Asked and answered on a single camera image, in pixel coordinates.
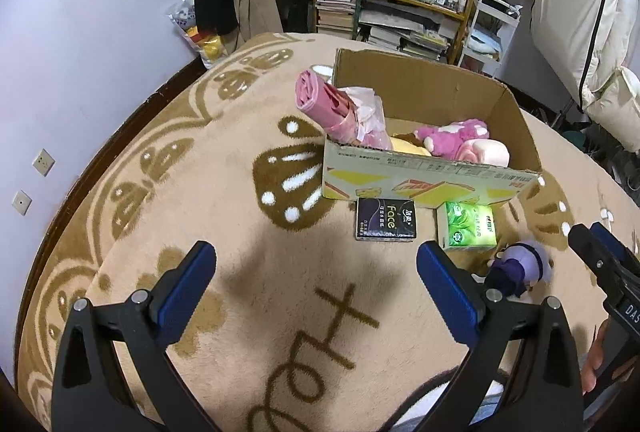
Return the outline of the person's right hand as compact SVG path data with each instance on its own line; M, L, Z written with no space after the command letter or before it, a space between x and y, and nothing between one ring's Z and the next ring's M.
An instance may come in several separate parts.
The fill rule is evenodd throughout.
M594 335L589 351L582 362L582 368L580 368L582 394L592 391L597 384L597 370L601 368L604 361L603 342L609 323L610 320L605 319L600 325L597 334Z

